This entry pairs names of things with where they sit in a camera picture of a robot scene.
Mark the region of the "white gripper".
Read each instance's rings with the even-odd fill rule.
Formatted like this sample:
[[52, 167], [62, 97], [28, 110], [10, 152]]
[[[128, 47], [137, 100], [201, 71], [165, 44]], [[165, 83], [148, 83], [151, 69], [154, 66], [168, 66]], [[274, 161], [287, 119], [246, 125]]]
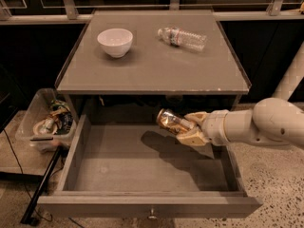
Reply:
[[181, 144], [187, 146], [205, 146], [209, 142], [216, 146], [225, 145], [229, 142], [224, 128], [227, 114], [228, 110], [216, 110], [211, 113], [201, 111], [186, 114], [184, 118], [201, 126], [201, 129], [195, 127], [186, 133], [179, 133], [176, 138]]

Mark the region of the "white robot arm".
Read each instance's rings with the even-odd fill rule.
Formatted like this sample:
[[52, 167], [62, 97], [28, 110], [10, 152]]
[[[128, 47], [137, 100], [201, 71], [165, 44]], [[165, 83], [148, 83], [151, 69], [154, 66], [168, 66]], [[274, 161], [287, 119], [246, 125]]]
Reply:
[[263, 99], [247, 110], [201, 111], [184, 118], [195, 126], [176, 138], [188, 146], [248, 143], [254, 146], [291, 144], [304, 148], [304, 112], [280, 98]]

